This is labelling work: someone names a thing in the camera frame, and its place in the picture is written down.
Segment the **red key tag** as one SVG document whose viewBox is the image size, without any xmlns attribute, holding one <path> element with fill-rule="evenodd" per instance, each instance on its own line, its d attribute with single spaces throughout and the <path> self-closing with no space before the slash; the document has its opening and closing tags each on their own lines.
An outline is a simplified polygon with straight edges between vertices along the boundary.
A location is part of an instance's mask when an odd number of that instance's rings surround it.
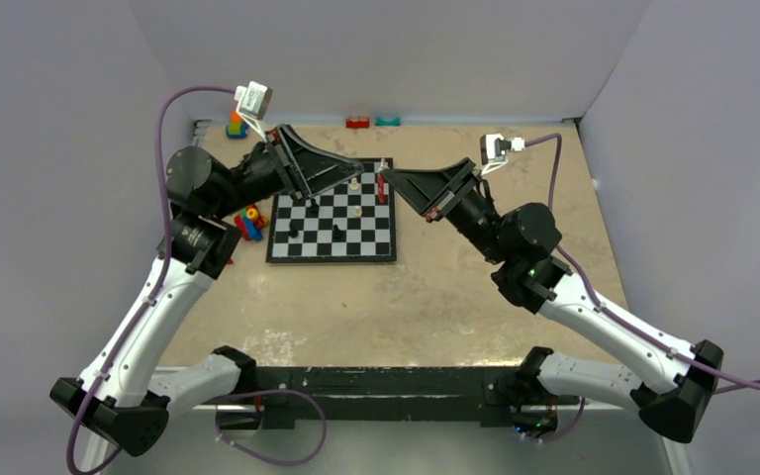
<svg viewBox="0 0 760 475">
<path fill-rule="evenodd" d="M 379 204 L 387 203 L 386 180 L 381 171 L 376 174 L 376 196 Z"/>
</svg>

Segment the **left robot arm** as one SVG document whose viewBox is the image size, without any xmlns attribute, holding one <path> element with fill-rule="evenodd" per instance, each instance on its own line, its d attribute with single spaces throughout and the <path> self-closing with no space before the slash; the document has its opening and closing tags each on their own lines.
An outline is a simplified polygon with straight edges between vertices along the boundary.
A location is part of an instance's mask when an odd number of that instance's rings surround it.
<svg viewBox="0 0 760 475">
<path fill-rule="evenodd" d="M 176 151 L 161 178 L 172 217 L 137 299 L 92 363 L 54 383 L 51 399 L 130 456 L 145 454 L 173 418 L 200 404 L 249 401 L 258 386 L 255 362 L 229 346 L 172 376 L 154 374 L 240 241 L 228 217 L 279 194 L 317 196 L 362 170 L 359 161 L 312 146 L 288 125 L 269 131 L 233 167 L 198 146 Z"/>
</svg>

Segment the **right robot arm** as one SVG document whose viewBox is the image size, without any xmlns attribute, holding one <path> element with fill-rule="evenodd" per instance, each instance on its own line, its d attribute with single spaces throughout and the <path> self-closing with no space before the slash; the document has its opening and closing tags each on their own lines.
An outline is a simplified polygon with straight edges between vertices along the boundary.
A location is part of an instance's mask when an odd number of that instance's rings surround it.
<svg viewBox="0 0 760 475">
<path fill-rule="evenodd" d="M 437 170 L 385 169 L 386 184 L 429 223 L 448 221 L 495 265 L 491 278 L 513 306 L 582 335 L 612 363 L 533 348 L 498 396 L 516 408 L 589 400 L 635 411 L 659 435 L 692 441 L 716 390 L 722 349 L 691 343 L 637 318 L 595 291 L 574 264 L 555 256 L 562 235 L 551 210 L 530 202 L 496 210 L 469 159 Z"/>
</svg>

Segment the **black white chessboard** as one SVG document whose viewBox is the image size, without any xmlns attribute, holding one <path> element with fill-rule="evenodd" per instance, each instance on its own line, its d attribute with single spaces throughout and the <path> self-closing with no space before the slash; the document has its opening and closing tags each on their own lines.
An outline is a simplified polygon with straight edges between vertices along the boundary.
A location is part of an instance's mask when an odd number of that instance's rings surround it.
<svg viewBox="0 0 760 475">
<path fill-rule="evenodd" d="M 392 169 L 391 157 L 362 158 L 364 171 L 356 179 L 314 198 L 313 211 L 287 194 L 273 198 L 273 228 L 265 261 L 270 264 L 392 263 L 397 260 L 396 203 L 386 184 L 380 201 L 378 169 Z"/>
</svg>

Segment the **red block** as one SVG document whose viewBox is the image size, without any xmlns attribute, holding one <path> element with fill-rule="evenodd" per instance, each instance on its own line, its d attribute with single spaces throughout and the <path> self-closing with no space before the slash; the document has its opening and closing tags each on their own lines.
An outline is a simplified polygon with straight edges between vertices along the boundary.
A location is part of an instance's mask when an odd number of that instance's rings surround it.
<svg viewBox="0 0 760 475">
<path fill-rule="evenodd" d="M 367 129 L 371 127 L 371 118 L 368 116 L 350 116 L 345 119 L 348 129 Z"/>
</svg>

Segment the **teal block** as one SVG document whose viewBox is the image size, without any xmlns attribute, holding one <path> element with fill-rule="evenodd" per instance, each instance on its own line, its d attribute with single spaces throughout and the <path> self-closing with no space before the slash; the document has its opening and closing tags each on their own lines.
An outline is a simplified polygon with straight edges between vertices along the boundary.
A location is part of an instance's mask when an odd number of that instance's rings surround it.
<svg viewBox="0 0 760 475">
<path fill-rule="evenodd" d="M 400 127 L 402 119 L 395 114 L 377 115 L 374 119 L 376 127 Z"/>
</svg>

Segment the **colourful toy block pile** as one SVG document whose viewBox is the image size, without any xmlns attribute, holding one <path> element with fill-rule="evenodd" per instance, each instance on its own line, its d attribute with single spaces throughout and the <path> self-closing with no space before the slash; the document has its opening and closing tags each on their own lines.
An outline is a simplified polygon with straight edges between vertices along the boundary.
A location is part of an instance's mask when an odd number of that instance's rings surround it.
<svg viewBox="0 0 760 475">
<path fill-rule="evenodd" d="M 234 222 L 244 240 L 261 241 L 262 231 L 269 225 L 270 220 L 261 213 L 257 205 L 251 204 L 236 213 Z"/>
</svg>

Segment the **stacked colour blocks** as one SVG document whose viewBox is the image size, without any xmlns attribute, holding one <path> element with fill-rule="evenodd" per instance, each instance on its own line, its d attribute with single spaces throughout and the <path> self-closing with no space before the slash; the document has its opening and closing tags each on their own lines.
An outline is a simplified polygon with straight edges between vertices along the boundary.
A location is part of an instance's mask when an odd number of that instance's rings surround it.
<svg viewBox="0 0 760 475">
<path fill-rule="evenodd" d="M 237 111 L 231 111 L 229 121 L 225 126 L 225 135 L 229 139 L 239 140 L 248 136 L 248 123 Z"/>
</svg>

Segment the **black table front rail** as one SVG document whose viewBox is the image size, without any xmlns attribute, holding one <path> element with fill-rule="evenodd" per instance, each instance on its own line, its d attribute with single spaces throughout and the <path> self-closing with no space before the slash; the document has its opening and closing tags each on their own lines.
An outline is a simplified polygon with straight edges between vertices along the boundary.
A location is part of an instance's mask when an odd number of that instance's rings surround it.
<svg viewBox="0 0 760 475">
<path fill-rule="evenodd" d="M 260 398 L 246 393 L 210 400 L 245 405 L 266 429 L 298 421 L 476 423 L 504 428 L 518 409 L 575 406 L 576 396 L 552 396 L 524 380 L 516 366 L 260 367 Z"/>
</svg>

